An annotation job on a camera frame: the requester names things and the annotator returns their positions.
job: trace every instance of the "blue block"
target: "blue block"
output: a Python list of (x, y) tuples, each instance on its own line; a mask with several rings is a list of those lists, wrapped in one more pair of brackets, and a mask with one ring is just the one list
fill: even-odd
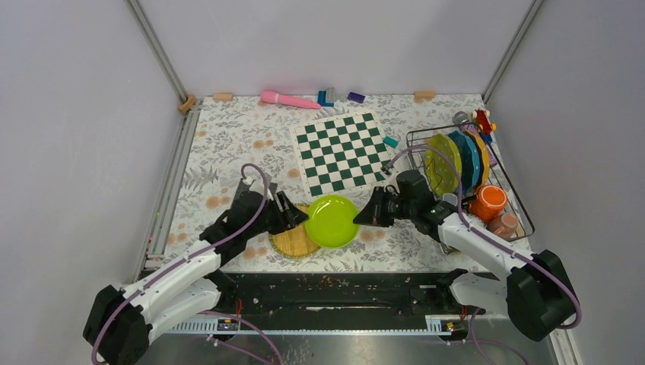
[(324, 90), (318, 91), (318, 104), (320, 104), (320, 106), (334, 106), (334, 103), (327, 103), (326, 98), (327, 98), (327, 91), (324, 91)]
[(362, 104), (365, 101), (365, 95), (349, 93), (349, 95), (347, 96), (347, 100), (355, 101), (357, 103)]
[(391, 148), (396, 148), (396, 146), (399, 145), (399, 141), (395, 140), (394, 138), (390, 138), (390, 137), (385, 137), (383, 139), (383, 143), (387, 144)]

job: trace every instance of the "blue plate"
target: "blue plate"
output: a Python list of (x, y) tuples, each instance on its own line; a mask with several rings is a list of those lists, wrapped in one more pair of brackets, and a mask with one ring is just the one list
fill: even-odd
[(467, 194), (477, 186), (481, 174), (479, 150), (474, 141), (461, 131), (454, 131), (448, 134), (462, 158), (462, 185), (464, 194)]

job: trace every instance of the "woven placemat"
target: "woven placemat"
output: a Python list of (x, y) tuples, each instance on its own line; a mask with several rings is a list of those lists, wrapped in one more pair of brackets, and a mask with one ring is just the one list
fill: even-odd
[[(309, 205), (296, 204), (296, 208), (307, 213)], [(316, 245), (307, 236), (304, 224), (280, 234), (270, 234), (268, 235), (268, 241), (276, 251), (289, 259), (301, 259), (314, 254), (320, 249), (320, 246)]]

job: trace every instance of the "orange cup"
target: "orange cup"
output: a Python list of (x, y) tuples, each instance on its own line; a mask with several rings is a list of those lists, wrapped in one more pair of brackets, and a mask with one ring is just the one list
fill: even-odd
[(469, 205), (471, 214), (484, 222), (492, 221), (508, 204), (508, 197), (502, 188), (484, 185), (477, 191), (477, 198)]
[(511, 212), (498, 215), (488, 224), (488, 230), (494, 235), (508, 240), (519, 224), (517, 216)]

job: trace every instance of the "metal floor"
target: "metal floor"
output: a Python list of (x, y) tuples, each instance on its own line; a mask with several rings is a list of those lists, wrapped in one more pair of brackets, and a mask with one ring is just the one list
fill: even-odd
[[(558, 363), (547, 339), (536, 343), (522, 336), (508, 320), (478, 319), (478, 338), (502, 341), (516, 348), (531, 364)], [(430, 336), (271, 336), (282, 352), (287, 365), (432, 365), (468, 364), (486, 365), (473, 344), (451, 345), (439, 343)], [(257, 335), (237, 336), (230, 340), (247, 350), (273, 359), (271, 348)], [(482, 345), (488, 356), (498, 365), (516, 365), (523, 362), (510, 351)], [(138, 362), (141, 365), (165, 364), (260, 364), (259, 361), (238, 354), (222, 346), (215, 348), (203, 335), (162, 335)]]

